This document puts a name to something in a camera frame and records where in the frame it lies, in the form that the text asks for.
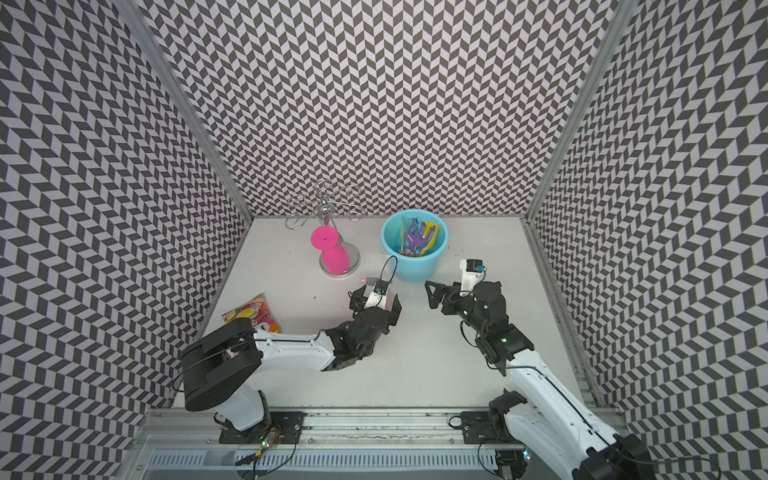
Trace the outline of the purple rake pink handle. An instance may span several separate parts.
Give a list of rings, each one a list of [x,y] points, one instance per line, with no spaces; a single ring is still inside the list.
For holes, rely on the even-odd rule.
[[[422,237],[422,235],[423,235],[423,223],[419,219],[413,218],[411,220],[411,223],[410,223],[409,227],[410,227],[410,229],[409,229],[408,236],[407,236],[407,239],[408,239],[408,250],[407,250],[406,253],[408,255],[412,255],[415,252],[417,252],[422,247],[422,245],[424,243],[424,240],[423,240],[423,237]]]

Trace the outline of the yellow toy shovel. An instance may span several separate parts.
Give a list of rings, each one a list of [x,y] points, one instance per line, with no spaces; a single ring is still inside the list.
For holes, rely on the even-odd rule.
[[[425,256],[435,245],[437,236],[440,232],[440,225],[435,222],[425,221],[423,223],[423,240],[424,243],[419,250],[421,256]]]

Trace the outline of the clear pink plastic glass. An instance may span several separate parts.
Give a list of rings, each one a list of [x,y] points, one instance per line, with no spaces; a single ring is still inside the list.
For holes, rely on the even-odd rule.
[[[393,310],[396,295],[391,290],[390,281],[367,277],[360,282],[364,285],[364,309],[376,307],[385,311]]]

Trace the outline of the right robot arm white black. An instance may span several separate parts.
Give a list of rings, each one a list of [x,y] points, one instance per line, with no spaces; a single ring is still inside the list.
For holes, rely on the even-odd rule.
[[[654,478],[647,446],[594,414],[511,323],[500,283],[464,290],[428,281],[425,289],[431,308],[459,316],[475,331],[487,366],[506,378],[508,389],[489,403],[497,440],[524,444],[562,479]]]

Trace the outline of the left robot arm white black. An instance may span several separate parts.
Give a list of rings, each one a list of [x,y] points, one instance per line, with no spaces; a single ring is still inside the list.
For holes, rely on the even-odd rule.
[[[238,433],[271,428],[265,394],[247,381],[257,372],[338,371],[371,356],[397,325],[402,305],[385,281],[365,291],[350,293],[350,321],[314,335],[269,332],[235,319],[189,345],[180,355],[184,408],[217,414]]]

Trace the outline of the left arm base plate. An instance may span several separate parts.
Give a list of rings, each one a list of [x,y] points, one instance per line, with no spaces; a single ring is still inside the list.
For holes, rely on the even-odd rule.
[[[219,443],[223,445],[297,445],[306,417],[304,411],[273,411],[243,431],[235,429],[229,420],[219,420],[217,416],[214,420],[221,427]]]

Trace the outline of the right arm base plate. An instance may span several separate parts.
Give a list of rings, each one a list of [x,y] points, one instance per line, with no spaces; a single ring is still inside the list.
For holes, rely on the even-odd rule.
[[[451,418],[448,424],[469,445],[485,442],[536,446],[547,439],[534,410],[527,406],[515,407],[506,414],[495,414],[489,410],[463,411]]]

